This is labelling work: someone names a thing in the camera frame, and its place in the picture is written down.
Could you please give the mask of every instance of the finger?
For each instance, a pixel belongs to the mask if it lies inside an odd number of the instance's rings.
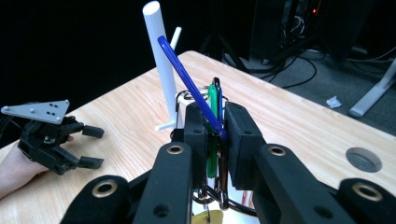
[[[67,136],[67,142],[73,142],[74,137],[72,135]]]

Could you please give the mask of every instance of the human hand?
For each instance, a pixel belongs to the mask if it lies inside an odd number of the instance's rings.
[[[73,137],[69,136],[67,141],[73,141]],[[15,143],[0,163],[0,200],[45,171],[48,171],[47,167],[30,161]]]

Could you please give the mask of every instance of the circular hole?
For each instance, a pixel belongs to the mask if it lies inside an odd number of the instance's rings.
[[[167,217],[170,213],[170,208],[168,204],[160,203],[154,207],[153,212],[156,217]]]
[[[180,147],[180,146],[172,146],[167,149],[168,153],[175,154],[175,155],[182,153],[183,150],[184,150],[183,147]]]
[[[323,206],[315,206],[314,211],[320,215],[321,217],[331,219],[332,218],[332,211]]]
[[[102,185],[101,187],[99,187],[99,189],[98,189],[98,191],[99,192],[106,192],[106,191],[108,191],[108,190],[110,190],[111,189],[111,185],[109,185],[109,184],[104,184],[104,185]]]
[[[348,149],[346,159],[354,167],[367,173],[375,173],[382,169],[381,160],[372,151],[362,147]]]
[[[268,148],[268,151],[275,156],[286,155],[286,151],[279,147],[270,147],[270,148]]]
[[[117,183],[112,179],[103,180],[93,188],[92,195],[96,198],[107,197],[116,191],[117,186]]]
[[[352,186],[352,189],[361,197],[367,200],[373,202],[379,202],[382,200],[382,194],[371,186],[362,183],[356,183]]]

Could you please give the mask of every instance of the blue pen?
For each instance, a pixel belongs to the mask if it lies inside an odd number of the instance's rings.
[[[224,131],[221,124],[216,119],[213,112],[210,110],[209,105],[207,105],[204,97],[198,91],[198,88],[191,80],[189,74],[187,73],[186,69],[183,67],[183,64],[181,64],[175,52],[172,50],[166,38],[162,35],[158,38],[158,42],[160,43],[160,46],[163,49],[163,52],[165,53],[166,57],[168,57],[169,61],[174,66],[181,80],[183,80],[184,85],[186,85],[187,89],[190,91],[195,102],[201,108],[202,112],[204,113],[204,116],[207,118],[210,125],[212,125],[212,128],[216,131],[216,133],[218,133],[218,135],[222,140],[226,140],[227,133]]]

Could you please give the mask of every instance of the round cutout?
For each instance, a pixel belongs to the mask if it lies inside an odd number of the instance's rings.
[[[352,147],[348,149],[346,159],[354,167],[367,173],[375,173],[382,169],[382,161],[366,148]]]

